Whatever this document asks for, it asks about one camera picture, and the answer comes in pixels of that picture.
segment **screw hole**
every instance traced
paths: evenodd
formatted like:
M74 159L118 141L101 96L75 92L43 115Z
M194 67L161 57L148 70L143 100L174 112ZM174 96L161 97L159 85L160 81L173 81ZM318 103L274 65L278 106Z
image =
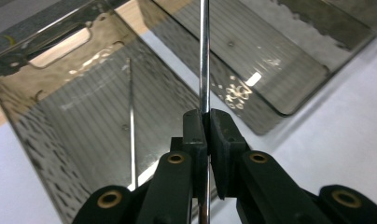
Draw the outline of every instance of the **screw hole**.
M344 206L350 208L358 208L361 207L361 201L357 198L357 196L353 193L350 193L343 189L334 190L331 193L333 199Z
M257 162L257 163L265 163L268 161L268 158L260 153L253 153L250 155L250 160Z
M111 208L121 202L121 199L121 193L117 190L112 189L99 197L98 206L101 208Z
M185 158L182 155L179 154L174 154L168 157L168 162L173 163L173 164L178 164L183 162Z

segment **white surface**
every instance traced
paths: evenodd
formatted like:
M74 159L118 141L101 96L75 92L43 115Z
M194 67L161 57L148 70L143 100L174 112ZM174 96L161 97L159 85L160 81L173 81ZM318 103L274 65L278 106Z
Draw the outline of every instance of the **white surface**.
M264 137L249 136L300 186L357 189L377 203L377 39L295 117ZM237 223L233 202L214 223ZM60 223L35 171L8 125L0 127L0 223Z
M9 124L0 127L0 224L61 223Z

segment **thin metal wire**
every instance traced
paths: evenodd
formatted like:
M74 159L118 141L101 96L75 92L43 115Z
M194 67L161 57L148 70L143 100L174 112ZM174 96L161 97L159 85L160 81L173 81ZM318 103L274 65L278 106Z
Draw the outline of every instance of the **thin metal wire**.
M127 58L127 75L130 80L130 131L131 131L131 179L133 188L138 187L138 178L136 176L136 156L135 156L135 125L133 119L133 74L131 71L131 58Z
M200 110L209 113L209 0L201 0Z
M201 0L201 40L200 40L200 111L205 133L209 130L210 91L209 91L209 0ZM199 223L210 223L210 157L208 157L206 170L206 192L204 202L199 203Z

